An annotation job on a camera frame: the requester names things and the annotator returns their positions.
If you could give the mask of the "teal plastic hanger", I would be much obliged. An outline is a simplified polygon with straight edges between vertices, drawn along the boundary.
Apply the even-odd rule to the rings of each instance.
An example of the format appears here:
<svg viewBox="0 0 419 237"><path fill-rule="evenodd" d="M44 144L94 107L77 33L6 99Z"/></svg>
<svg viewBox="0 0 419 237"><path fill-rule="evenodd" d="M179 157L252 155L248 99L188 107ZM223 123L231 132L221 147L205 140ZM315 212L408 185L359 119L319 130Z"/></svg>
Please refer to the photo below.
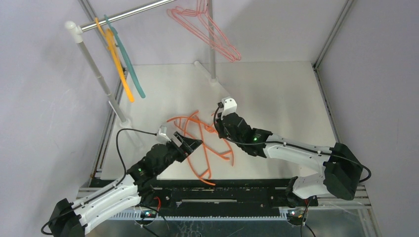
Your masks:
<svg viewBox="0 0 419 237"><path fill-rule="evenodd" d="M145 95L145 93L144 93L144 91L143 91L143 89L142 89L142 87L141 87L141 85L138 81L137 75L134 71L133 65L132 65L132 63L130 61L130 58L129 58L129 55L128 55L125 47L123 46L120 37L118 36L117 30L110 23L108 23L107 25L108 25L109 29L111 29L111 31L113 32L113 34L115 36L117 48L119 48L120 55L122 56L122 58L123 58L123 60L126 64L126 68L129 71L129 74L131 76L131 79L133 81L133 84L134 84L138 94L140 95L141 98L145 98L146 95Z"/></svg>

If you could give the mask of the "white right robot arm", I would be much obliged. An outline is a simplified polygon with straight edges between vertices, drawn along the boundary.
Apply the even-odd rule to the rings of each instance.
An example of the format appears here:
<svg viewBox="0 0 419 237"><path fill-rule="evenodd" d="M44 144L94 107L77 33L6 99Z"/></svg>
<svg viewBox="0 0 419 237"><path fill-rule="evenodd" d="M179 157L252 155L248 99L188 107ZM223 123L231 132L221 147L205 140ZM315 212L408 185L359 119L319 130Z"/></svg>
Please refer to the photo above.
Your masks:
<svg viewBox="0 0 419 237"><path fill-rule="evenodd" d="M236 144L250 156L281 159L314 171L290 180L290 189L285 193L289 204L299 205L304 199L324 194L354 199L366 167L345 144L327 147L294 142L271 131L252 128L236 113L215 115L213 121L220 138Z"/></svg>

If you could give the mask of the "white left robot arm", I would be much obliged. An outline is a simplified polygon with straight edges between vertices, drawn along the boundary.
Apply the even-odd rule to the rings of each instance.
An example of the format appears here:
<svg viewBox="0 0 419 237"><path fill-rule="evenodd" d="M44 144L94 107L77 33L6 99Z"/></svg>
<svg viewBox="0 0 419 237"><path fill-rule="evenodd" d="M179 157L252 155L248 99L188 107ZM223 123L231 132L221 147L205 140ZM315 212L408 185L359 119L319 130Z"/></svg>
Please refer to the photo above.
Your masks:
<svg viewBox="0 0 419 237"><path fill-rule="evenodd" d="M148 206L154 201L154 192L149 189L157 178L174 162L183 162L203 142L174 133L157 143L131 168L123 166L122 177L74 202L66 198L59 201L50 219L41 228L44 235L54 237L84 237L102 222L119 212L139 204Z"/></svg>

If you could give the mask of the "yellow plastic hanger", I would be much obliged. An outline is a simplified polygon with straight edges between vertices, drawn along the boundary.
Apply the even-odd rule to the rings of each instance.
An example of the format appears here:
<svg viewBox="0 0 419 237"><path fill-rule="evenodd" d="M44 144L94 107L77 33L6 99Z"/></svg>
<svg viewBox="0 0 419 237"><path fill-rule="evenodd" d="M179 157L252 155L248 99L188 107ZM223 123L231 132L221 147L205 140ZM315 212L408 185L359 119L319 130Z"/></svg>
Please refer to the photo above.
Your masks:
<svg viewBox="0 0 419 237"><path fill-rule="evenodd" d="M115 36L114 36L113 32L111 31L111 29L106 29L106 30L102 29L102 27L99 24L99 21L98 21L97 17L94 18L94 21L95 21L96 26L99 29L99 32L101 33L101 35L106 40L107 50L111 53L111 57L113 59L114 65L115 65L115 67L117 69L117 72L119 74L119 77L120 77L122 86L125 90L125 93L127 95L127 98L129 100L129 102L133 103L135 101L135 99L134 99L132 91L130 90L129 85L126 81L124 69L123 69L123 66L121 64L119 54L118 54L118 51L117 51L117 44L116 44Z"/></svg>

